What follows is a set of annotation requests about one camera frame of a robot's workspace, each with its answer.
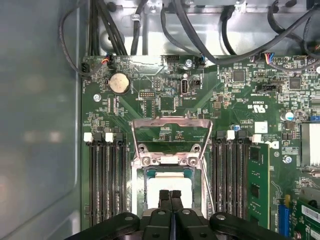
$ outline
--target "screw hole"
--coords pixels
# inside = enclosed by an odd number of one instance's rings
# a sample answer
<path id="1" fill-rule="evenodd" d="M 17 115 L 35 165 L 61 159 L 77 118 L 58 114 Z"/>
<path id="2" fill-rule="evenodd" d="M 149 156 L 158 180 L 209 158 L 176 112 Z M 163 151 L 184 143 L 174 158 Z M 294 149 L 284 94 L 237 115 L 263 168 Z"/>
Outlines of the screw hole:
<path id="1" fill-rule="evenodd" d="M 199 235 L 200 235 L 201 238 L 206 238 L 207 237 L 207 234 L 204 233 L 204 232 L 201 232 Z"/>

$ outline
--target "microchip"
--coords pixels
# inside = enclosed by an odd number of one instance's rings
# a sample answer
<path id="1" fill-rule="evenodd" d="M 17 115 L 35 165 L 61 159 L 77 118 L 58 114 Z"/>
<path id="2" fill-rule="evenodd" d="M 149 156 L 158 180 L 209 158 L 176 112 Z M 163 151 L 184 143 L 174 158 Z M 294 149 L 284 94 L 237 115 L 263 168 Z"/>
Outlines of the microchip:
<path id="1" fill-rule="evenodd" d="M 221 102 L 215 101 L 215 102 L 213 103 L 213 108 L 214 108 L 214 109 L 220 109 L 220 108 L 221 108 Z"/>
<path id="2" fill-rule="evenodd" d="M 234 70 L 233 71 L 233 81 L 235 83 L 243 83 L 245 81 L 245 71 Z"/>
<path id="3" fill-rule="evenodd" d="M 290 77 L 289 89 L 291 89 L 291 90 L 301 89 L 301 78 L 300 77 Z"/>
<path id="4" fill-rule="evenodd" d="M 103 127 L 103 126 L 97 126 L 97 127 L 96 127 L 96 130 L 97 130 L 98 132 L 103 132 L 104 127 Z"/>
<path id="5" fill-rule="evenodd" d="M 260 162 L 261 155 L 259 148 L 251 147 L 250 148 L 250 159 L 254 162 Z"/>
<path id="6" fill-rule="evenodd" d="M 254 217 L 254 216 L 250 216 L 250 222 L 256 225 L 259 225 L 259 219 Z"/>
<path id="7" fill-rule="evenodd" d="M 287 133 L 282 133 L 282 140 L 284 140 L 284 141 L 288 140 L 288 134 Z"/>
<path id="8" fill-rule="evenodd" d="M 214 111 L 213 112 L 213 116 L 214 117 L 220 117 L 221 116 L 221 112 L 220 111 Z"/>
<path id="9" fill-rule="evenodd" d="M 294 121 L 286 121 L 284 123 L 284 128 L 287 130 L 295 129 L 295 127 L 296 127 L 296 123 Z"/>
<path id="10" fill-rule="evenodd" d="M 161 97 L 161 110 L 173 111 L 174 110 L 174 98 L 173 97 Z"/>
<path id="11" fill-rule="evenodd" d="M 254 184 L 251 184 L 250 188 L 251 195 L 256 197 L 257 199 L 260 197 L 260 187 Z"/>

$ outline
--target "colored wires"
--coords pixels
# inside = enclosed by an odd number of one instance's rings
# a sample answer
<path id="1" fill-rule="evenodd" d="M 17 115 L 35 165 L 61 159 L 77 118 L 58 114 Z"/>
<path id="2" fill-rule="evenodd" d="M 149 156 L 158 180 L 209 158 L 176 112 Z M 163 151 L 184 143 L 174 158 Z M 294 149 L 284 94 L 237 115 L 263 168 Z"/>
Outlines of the colored wires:
<path id="1" fill-rule="evenodd" d="M 107 53 L 106 56 L 105 56 L 105 58 L 101 61 L 101 64 L 106 64 L 106 63 L 108 63 L 109 61 L 110 61 L 110 59 L 109 59 L 109 54 Z"/>
<path id="2" fill-rule="evenodd" d="M 265 57 L 265 61 L 266 61 L 266 64 L 270 64 L 272 62 L 272 59 L 274 58 L 274 53 L 265 53 L 264 54 L 264 57 Z"/>

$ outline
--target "capacitor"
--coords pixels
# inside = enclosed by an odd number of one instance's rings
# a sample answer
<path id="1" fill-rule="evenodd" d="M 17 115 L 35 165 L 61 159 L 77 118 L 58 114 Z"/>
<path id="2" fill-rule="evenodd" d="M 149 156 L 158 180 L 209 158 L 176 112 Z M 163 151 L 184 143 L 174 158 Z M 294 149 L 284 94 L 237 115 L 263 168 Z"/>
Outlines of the capacitor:
<path id="1" fill-rule="evenodd" d="M 124 95 L 130 89 L 130 80 L 123 73 L 112 75 L 107 84 L 111 91 L 117 95 Z"/>
<path id="2" fill-rule="evenodd" d="M 235 132 L 238 132 L 238 131 L 241 130 L 241 127 L 239 125 L 232 124 L 231 125 L 231 130 L 233 130 Z"/>
<path id="3" fill-rule="evenodd" d="M 292 157 L 290 156 L 284 156 L 282 160 L 285 164 L 290 164 L 292 162 Z"/>
<path id="4" fill-rule="evenodd" d="M 281 114 L 280 116 L 282 121 L 292 122 L 295 118 L 295 115 L 291 111 L 287 111 Z"/>

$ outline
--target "mounting screw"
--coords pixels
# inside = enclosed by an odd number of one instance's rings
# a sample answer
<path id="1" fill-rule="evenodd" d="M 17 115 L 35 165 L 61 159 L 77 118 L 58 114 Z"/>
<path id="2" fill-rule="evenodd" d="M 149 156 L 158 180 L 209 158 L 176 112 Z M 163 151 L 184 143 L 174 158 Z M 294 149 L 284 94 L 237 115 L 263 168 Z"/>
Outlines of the mounting screw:
<path id="1" fill-rule="evenodd" d="M 185 215 L 189 215 L 191 212 L 188 209 L 184 209 L 184 210 L 182 210 L 182 213 Z"/>
<path id="2" fill-rule="evenodd" d="M 150 6 L 149 9 L 150 9 L 150 12 L 153 14 L 157 11 L 157 7 L 155 5 Z"/>
<path id="3" fill-rule="evenodd" d="M 285 164 L 290 164 L 292 162 L 292 157 L 290 156 L 284 156 L 284 159 L 282 160 Z"/>
<path id="4" fill-rule="evenodd" d="M 225 220 L 226 219 L 226 217 L 225 216 L 223 216 L 223 215 L 221 215 L 221 214 L 219 214 L 219 215 L 217 215 L 217 216 L 215 216 L 217 219 L 219 219 L 219 220 Z"/>
<path id="5" fill-rule="evenodd" d="M 194 63 L 192 62 L 191 59 L 187 59 L 187 60 L 184 61 L 184 66 L 186 68 L 192 68 L 193 65 L 194 65 Z"/>
<path id="6" fill-rule="evenodd" d="M 101 95 L 100 95 L 100 94 L 95 94 L 95 95 L 93 95 L 93 100 L 94 100 L 95 102 L 100 102 L 100 100 L 101 100 Z"/>
<path id="7" fill-rule="evenodd" d="M 198 159 L 196 157 L 189 157 L 188 164 L 190 166 L 195 166 L 198 164 Z"/>
<path id="8" fill-rule="evenodd" d="M 132 21 L 139 21 L 141 20 L 141 15 L 140 14 L 132 14 L 131 15 L 131 20 Z"/>
<path id="9" fill-rule="evenodd" d="M 143 157 L 142 158 L 142 165 L 144 165 L 144 166 L 150 165 L 150 162 L 151 162 L 150 157 Z"/>

